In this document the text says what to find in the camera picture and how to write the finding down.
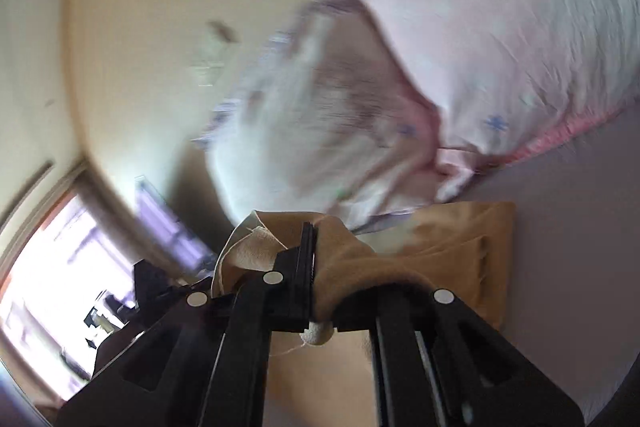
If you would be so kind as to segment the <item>tan fleece garment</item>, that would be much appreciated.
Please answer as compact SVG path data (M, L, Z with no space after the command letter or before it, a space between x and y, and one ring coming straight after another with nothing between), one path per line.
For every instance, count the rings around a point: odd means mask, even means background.
M224 245L212 293L230 294L243 277L272 270L277 254L297 246L309 222L318 239L314 316L300 336L307 345L329 341L331 315L344 299L384 284L449 289L498 329L506 315L515 215L512 202L450 202L356 235L322 213L254 211Z

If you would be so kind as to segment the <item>lavender bed sheet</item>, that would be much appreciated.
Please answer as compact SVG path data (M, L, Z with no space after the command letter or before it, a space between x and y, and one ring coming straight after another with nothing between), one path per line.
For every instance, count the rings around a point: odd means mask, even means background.
M518 210L503 335L595 418L639 353L639 111L480 176L469 200ZM272 338L268 426L372 426L361 333Z

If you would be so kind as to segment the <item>bright window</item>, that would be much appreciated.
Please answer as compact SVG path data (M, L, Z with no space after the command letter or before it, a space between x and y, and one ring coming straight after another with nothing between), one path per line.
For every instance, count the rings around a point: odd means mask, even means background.
M1 291L1 330L47 388L68 400L91 378L100 344L124 327L108 297L131 308L128 260L79 196L36 228Z

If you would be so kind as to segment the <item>white floral pillow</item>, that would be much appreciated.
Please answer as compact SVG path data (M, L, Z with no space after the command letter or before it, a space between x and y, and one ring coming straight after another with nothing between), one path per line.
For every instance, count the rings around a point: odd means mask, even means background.
M226 217L314 211L351 229L431 204L437 131L356 0L306 4L201 139Z

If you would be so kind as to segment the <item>pink floral pillow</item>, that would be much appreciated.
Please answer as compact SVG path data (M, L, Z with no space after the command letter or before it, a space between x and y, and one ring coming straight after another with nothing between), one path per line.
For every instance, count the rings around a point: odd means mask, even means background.
M639 0L358 0L439 115L438 200L639 95Z

